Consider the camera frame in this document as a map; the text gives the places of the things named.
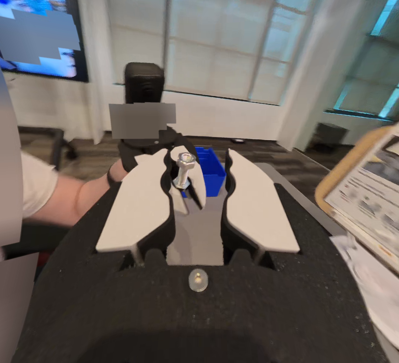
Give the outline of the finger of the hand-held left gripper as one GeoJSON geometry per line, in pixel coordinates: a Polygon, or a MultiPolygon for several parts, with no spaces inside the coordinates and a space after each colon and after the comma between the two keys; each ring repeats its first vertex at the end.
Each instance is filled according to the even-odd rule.
{"type": "Polygon", "coordinates": [[[188,152],[196,158],[194,167],[188,170],[189,186],[186,189],[186,195],[189,195],[195,201],[197,207],[203,210],[206,206],[206,185],[199,159],[194,152],[190,152],[186,147],[182,151],[188,152]]]}
{"type": "Polygon", "coordinates": [[[182,215],[188,215],[189,210],[187,208],[185,199],[182,196],[182,190],[179,188],[176,188],[176,187],[171,187],[170,188],[170,196],[172,198],[174,211],[177,213],[180,213],[182,215]]]}

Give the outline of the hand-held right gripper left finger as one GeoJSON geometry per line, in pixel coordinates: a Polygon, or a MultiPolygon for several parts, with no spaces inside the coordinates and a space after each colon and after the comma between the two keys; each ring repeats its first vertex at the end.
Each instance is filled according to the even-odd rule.
{"type": "Polygon", "coordinates": [[[97,241],[97,252],[167,250],[176,234],[170,163],[164,148],[145,157],[124,177],[97,241]]]}

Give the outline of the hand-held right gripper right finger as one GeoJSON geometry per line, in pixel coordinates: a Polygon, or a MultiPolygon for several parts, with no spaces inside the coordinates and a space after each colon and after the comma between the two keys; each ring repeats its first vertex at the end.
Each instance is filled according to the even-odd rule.
{"type": "Polygon", "coordinates": [[[229,149],[225,159],[227,225],[256,249],[298,253],[300,246],[272,179],[257,165],[229,149]]]}

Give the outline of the blue plastic bin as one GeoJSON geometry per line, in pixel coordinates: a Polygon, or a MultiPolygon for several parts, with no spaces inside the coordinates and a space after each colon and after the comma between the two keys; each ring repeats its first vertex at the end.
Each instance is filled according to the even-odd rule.
{"type": "Polygon", "coordinates": [[[226,173],[214,150],[209,147],[196,146],[196,166],[201,167],[207,197],[217,197],[226,173]]]}

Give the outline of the silver hex bolt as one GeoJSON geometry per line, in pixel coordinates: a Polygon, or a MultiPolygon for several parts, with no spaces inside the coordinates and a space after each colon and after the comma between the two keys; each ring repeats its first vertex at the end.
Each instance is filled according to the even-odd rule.
{"type": "Polygon", "coordinates": [[[185,182],[188,179],[189,171],[195,167],[196,157],[189,152],[182,152],[178,155],[176,165],[178,167],[177,176],[180,182],[185,182]]]}

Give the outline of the person's left forearm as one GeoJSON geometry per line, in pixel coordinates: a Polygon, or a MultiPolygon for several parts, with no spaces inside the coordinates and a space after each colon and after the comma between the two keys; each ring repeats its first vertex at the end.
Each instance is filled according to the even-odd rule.
{"type": "Polygon", "coordinates": [[[72,227],[109,190],[111,184],[107,175],[88,182],[67,176],[58,176],[49,182],[30,182],[23,189],[23,218],[72,227]]]}

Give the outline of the person's left hand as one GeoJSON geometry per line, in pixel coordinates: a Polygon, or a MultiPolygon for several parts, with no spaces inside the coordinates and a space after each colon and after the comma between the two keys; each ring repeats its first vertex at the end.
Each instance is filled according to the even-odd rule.
{"type": "Polygon", "coordinates": [[[128,172],[124,169],[121,159],[118,159],[112,165],[111,173],[116,182],[121,182],[123,178],[127,176],[128,172]]]}

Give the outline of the instruction sheet on wooden board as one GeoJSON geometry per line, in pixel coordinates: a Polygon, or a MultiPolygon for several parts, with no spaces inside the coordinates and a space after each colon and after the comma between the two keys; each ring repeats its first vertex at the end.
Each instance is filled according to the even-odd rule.
{"type": "Polygon", "coordinates": [[[352,242],[358,242],[374,254],[389,270],[396,275],[399,273],[398,256],[391,254],[379,244],[374,238],[363,232],[345,216],[336,212],[326,201],[325,197],[333,190],[343,178],[379,144],[382,139],[392,133],[398,132],[398,122],[391,126],[384,126],[368,132],[357,144],[347,153],[344,158],[329,172],[321,181],[315,191],[315,199],[319,208],[328,216],[340,224],[348,233],[352,242]]]}

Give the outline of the black floor box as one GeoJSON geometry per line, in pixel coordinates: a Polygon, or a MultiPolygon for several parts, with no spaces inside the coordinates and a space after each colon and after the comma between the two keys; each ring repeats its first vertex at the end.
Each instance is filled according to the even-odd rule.
{"type": "Polygon", "coordinates": [[[342,144],[343,139],[348,133],[348,129],[331,123],[318,123],[314,142],[317,146],[336,148],[342,144]]]}

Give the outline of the printed instruction sheet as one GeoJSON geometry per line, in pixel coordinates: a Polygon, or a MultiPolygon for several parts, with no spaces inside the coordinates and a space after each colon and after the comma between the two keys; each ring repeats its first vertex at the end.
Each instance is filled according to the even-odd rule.
{"type": "Polygon", "coordinates": [[[399,252],[399,137],[382,139],[325,201],[385,250],[399,252]]]}

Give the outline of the white stand base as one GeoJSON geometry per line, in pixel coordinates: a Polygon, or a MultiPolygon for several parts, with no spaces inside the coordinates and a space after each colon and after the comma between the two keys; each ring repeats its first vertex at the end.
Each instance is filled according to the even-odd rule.
{"type": "Polygon", "coordinates": [[[372,254],[346,236],[331,236],[354,277],[372,323],[399,347],[399,280],[372,254]]]}

